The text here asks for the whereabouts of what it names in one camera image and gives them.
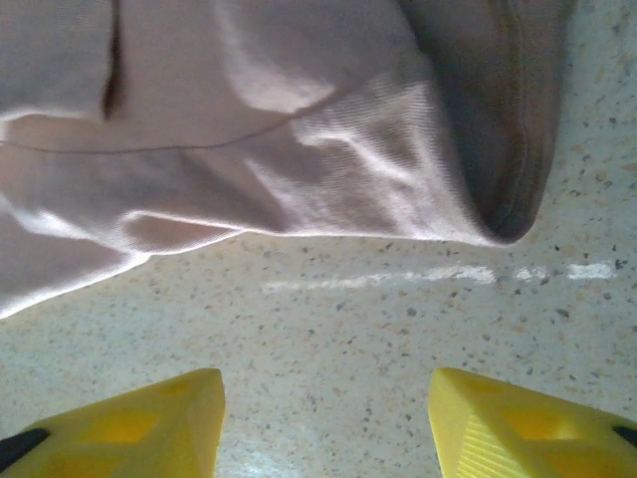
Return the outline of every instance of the beige pants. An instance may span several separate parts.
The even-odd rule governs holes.
[[[258,231],[509,244],[571,0],[0,7],[0,317]]]

